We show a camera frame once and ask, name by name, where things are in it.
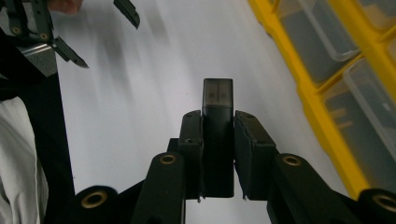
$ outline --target yellow crate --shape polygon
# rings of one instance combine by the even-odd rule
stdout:
[[[361,55],[351,60],[337,74],[318,86],[311,80],[276,13],[280,2],[278,0],[273,3],[269,0],[249,0],[249,3],[258,21],[275,40],[293,74],[297,82],[297,92],[303,102],[305,115],[321,146],[332,159],[350,196],[357,198],[363,189],[368,189],[370,186],[324,106],[322,94],[336,83],[341,78],[343,71],[356,62]]]
[[[396,61],[389,52],[396,38],[396,19],[391,20],[393,26],[388,24],[378,29],[368,19],[359,0],[329,0],[329,3],[396,102]]]

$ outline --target black object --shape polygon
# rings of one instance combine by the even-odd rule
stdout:
[[[186,199],[198,199],[204,192],[204,140],[201,111],[183,116],[178,138],[178,153],[183,156],[186,170]]]
[[[55,224],[117,223],[114,216],[117,192],[109,187],[95,186],[84,189],[70,203],[69,209]]]
[[[136,8],[129,0],[114,0],[113,4],[136,29],[139,27],[139,14],[137,14]]]
[[[154,157],[131,224],[184,223],[184,184],[183,157],[175,152]]]
[[[79,57],[59,36],[52,41],[52,48],[66,61],[72,61],[76,65],[84,68],[89,66]]]
[[[228,122],[230,110],[232,113],[230,79],[212,78],[204,83],[203,115],[200,111],[192,111],[183,117],[179,139],[172,138],[167,152],[153,159],[144,184],[141,182],[134,190],[127,190],[129,193],[124,194],[122,202],[128,209],[121,214],[114,213],[115,217],[122,216],[123,220],[129,217],[129,223],[134,224],[184,223],[186,192],[191,199],[207,195],[207,186],[215,186],[210,192],[212,197],[215,194],[224,197],[225,194],[218,194],[219,186],[223,186],[227,193],[233,192],[233,183],[223,177],[233,172],[228,169],[233,147],[222,147],[233,146],[235,142],[235,156],[231,159],[235,159],[244,197],[268,201],[267,211],[273,223],[395,223],[394,193],[369,189],[354,201],[331,190],[306,160],[296,155],[279,154],[276,144],[253,115],[236,111],[234,122]],[[219,107],[208,110],[208,105]],[[212,124],[205,125],[205,120]],[[232,135],[229,134],[230,127],[234,131]],[[213,142],[209,137],[216,134],[227,137],[221,137],[224,141],[214,141],[216,144],[211,145]],[[219,161],[208,158],[209,155]],[[226,169],[218,164],[207,166],[210,163],[220,163]],[[219,179],[215,184],[210,183],[215,181],[211,178],[202,180],[201,171],[204,176],[213,172]]]
[[[29,47],[32,47],[38,43],[45,43],[51,46],[66,61],[72,60],[78,66],[88,67],[84,60],[64,43],[60,37],[53,37],[52,18],[47,7],[47,1],[35,0],[31,1],[31,4],[37,29],[36,33],[28,29],[28,19],[21,0],[6,1],[9,29],[15,35],[12,37],[13,43],[19,44],[18,47],[26,47],[29,44],[31,44]]]
[[[35,133],[35,148],[49,185],[44,223],[53,223],[75,195],[64,110],[57,75],[19,93]]]
[[[10,81],[29,85],[44,80],[44,75],[8,41],[2,29],[0,29],[0,49],[0,74]]]
[[[276,156],[273,179],[296,223],[360,223],[303,158]]]
[[[233,197],[233,81],[204,80],[205,196]]]
[[[235,111],[235,170],[244,198],[267,200],[271,167],[279,152],[271,136],[253,115]]]

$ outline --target white surface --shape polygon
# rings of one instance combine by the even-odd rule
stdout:
[[[58,33],[90,66],[58,57],[76,191],[118,192],[145,178],[151,159],[201,109],[205,77],[233,79],[234,108],[254,114],[282,152],[306,158],[346,193],[304,116],[295,82],[245,0],[134,0],[136,30],[112,1],[86,0],[54,15]],[[187,223],[268,223],[266,203],[187,203]]]

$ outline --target brass screw hole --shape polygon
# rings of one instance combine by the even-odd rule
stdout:
[[[373,196],[373,200],[388,211],[396,213],[396,200],[383,194],[376,194]]]
[[[21,33],[21,29],[18,27],[12,27],[12,33],[14,33],[15,35],[18,35]]]
[[[47,40],[49,37],[46,34],[41,34],[40,38],[43,39],[43,40]]]
[[[301,165],[300,159],[293,156],[286,156],[283,158],[283,162],[291,166],[299,166]]]
[[[172,164],[176,161],[176,157],[173,155],[164,155],[160,158],[160,162],[164,165]]]
[[[87,196],[81,201],[81,206],[84,208],[95,208],[107,200],[107,193],[104,190],[98,190]]]

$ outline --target yellow plastic bin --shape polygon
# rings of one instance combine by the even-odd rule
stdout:
[[[370,187],[396,192],[396,106],[370,64],[350,66],[323,102]]]
[[[390,42],[388,52],[393,59],[393,63],[396,64],[396,38]]]
[[[316,84],[359,53],[327,0],[281,0],[276,14]]]
[[[386,30],[396,24],[395,0],[359,0],[358,2],[375,28]]]

